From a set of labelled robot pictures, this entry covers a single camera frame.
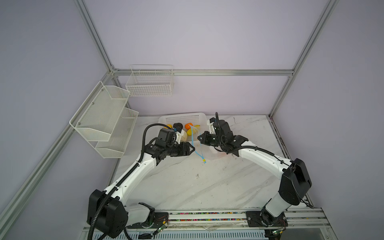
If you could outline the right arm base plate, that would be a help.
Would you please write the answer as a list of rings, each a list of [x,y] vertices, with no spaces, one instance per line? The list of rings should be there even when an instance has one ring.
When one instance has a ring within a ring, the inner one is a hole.
[[[284,213],[274,217],[267,211],[247,211],[246,218],[249,227],[287,227],[288,222]]]

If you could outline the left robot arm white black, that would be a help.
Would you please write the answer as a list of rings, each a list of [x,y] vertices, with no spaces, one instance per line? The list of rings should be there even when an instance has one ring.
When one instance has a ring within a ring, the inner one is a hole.
[[[187,141],[187,133],[179,128],[160,124],[157,137],[146,143],[142,139],[140,155],[117,181],[104,190],[94,190],[88,203],[87,223],[90,225],[87,238],[93,238],[95,230],[103,233],[100,237],[117,237],[125,230],[133,212],[125,209],[131,192],[141,180],[166,157],[189,156],[195,147]]]

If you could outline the cream white garlic bulb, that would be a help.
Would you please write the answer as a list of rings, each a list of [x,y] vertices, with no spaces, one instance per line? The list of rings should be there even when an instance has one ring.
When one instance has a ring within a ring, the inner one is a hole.
[[[187,140],[188,140],[188,134],[187,134],[187,132],[185,132],[185,131],[182,131],[182,133],[181,133],[181,142],[187,142]]]

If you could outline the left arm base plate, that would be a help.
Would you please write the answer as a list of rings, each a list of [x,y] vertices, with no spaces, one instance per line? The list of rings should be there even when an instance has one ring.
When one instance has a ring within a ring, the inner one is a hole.
[[[169,219],[167,212],[154,212],[143,223],[127,225],[127,229],[157,229]]]

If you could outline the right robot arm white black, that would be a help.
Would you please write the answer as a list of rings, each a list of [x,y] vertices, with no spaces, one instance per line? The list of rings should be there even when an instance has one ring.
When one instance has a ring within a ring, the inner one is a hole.
[[[219,115],[211,118],[207,123],[209,130],[197,137],[201,144],[219,148],[227,155],[249,160],[272,173],[280,186],[275,194],[262,208],[261,218],[272,224],[286,209],[298,206],[309,189],[312,181],[304,161],[289,160],[275,155],[252,143],[248,138],[234,135],[229,124],[219,119]]]

